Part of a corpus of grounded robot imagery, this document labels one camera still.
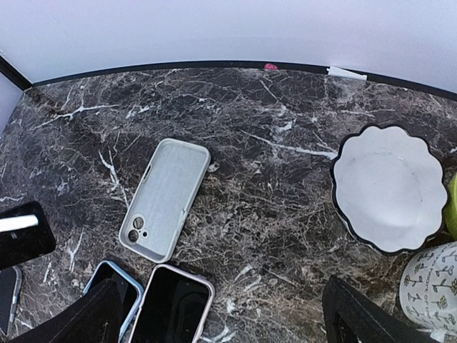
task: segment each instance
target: blue phone case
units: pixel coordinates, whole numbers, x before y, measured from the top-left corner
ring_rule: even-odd
[[[18,267],[0,271],[0,332],[5,336],[9,336],[11,333],[21,284],[22,272]]]
[[[141,300],[143,299],[144,290],[143,290],[143,287],[133,277],[128,275],[117,264],[115,264],[112,261],[102,261],[102,262],[99,263],[99,265],[95,269],[94,274],[92,275],[91,279],[89,280],[89,282],[87,283],[86,287],[84,288],[84,291],[83,291],[84,294],[86,294],[88,292],[88,290],[89,290],[89,288],[90,288],[90,286],[92,284],[92,280],[94,280],[94,277],[95,277],[97,271],[99,270],[99,268],[100,268],[100,266],[102,264],[109,265],[116,273],[121,275],[129,284],[131,284],[136,289],[136,292],[138,294],[137,297],[136,297],[136,300],[134,302],[134,305],[132,306],[132,308],[131,308],[131,310],[129,312],[129,315],[127,316],[127,318],[124,321],[124,323],[122,323],[121,330],[119,332],[119,341],[121,341],[122,337],[124,336],[124,334],[126,333],[127,329],[129,328],[129,325],[130,325],[132,319],[135,317],[135,313],[138,311],[138,308],[140,306]]]

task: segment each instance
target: phone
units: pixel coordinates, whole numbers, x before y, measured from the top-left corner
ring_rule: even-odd
[[[92,275],[86,288],[84,288],[83,293],[86,294],[90,289],[106,279],[112,279],[116,282],[119,295],[121,296],[123,311],[122,325],[119,332],[120,341],[140,306],[144,290],[134,278],[128,275],[117,264],[112,261],[102,261],[95,269],[94,275]]]
[[[9,336],[14,321],[22,273],[18,267],[0,271],[0,331]]]
[[[160,264],[152,271],[129,343],[193,343],[204,328],[214,287],[203,277]]]
[[[26,220],[32,217],[34,222]],[[38,202],[0,213],[0,270],[48,254],[55,248],[56,240]]]

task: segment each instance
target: white phone case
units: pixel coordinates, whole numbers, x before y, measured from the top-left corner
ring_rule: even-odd
[[[122,223],[122,245],[153,262],[168,261],[210,160],[202,146],[161,141]]]
[[[203,333],[205,321],[208,316],[209,309],[211,308],[211,304],[213,303],[213,299],[214,299],[214,295],[215,295],[216,291],[214,290],[214,286],[207,279],[204,279],[203,277],[199,277],[199,276],[196,276],[193,274],[189,274],[183,270],[180,270],[173,266],[169,266],[167,264],[159,264],[152,271],[151,277],[149,278],[148,286],[146,287],[146,291],[144,291],[144,296],[140,303],[140,309],[138,310],[138,314],[136,315],[136,318],[135,318],[135,324],[134,324],[134,328],[131,331],[129,343],[131,343],[131,340],[134,336],[136,323],[138,322],[138,318],[141,316],[141,310],[143,309],[144,300],[146,299],[146,296],[148,295],[149,286],[151,285],[151,282],[152,282],[152,279],[154,278],[154,274],[156,273],[156,270],[159,268],[167,268],[167,269],[169,269],[175,273],[178,273],[180,275],[183,275],[184,277],[187,277],[191,280],[200,282],[208,288],[208,290],[209,290],[208,302],[206,303],[205,310],[204,310],[203,314],[201,315],[199,326],[197,327],[197,330],[195,332],[194,339],[192,339],[192,343],[197,343],[197,341],[201,337],[201,334]]]

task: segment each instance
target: green object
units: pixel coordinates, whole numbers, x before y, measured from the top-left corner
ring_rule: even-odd
[[[444,207],[444,221],[452,237],[457,239],[457,174],[449,182],[449,193],[451,198]]]

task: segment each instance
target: white wall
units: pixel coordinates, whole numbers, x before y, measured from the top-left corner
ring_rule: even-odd
[[[21,95],[22,90],[0,73],[0,135]]]
[[[454,0],[0,1],[29,81],[172,61],[334,65],[457,92]]]

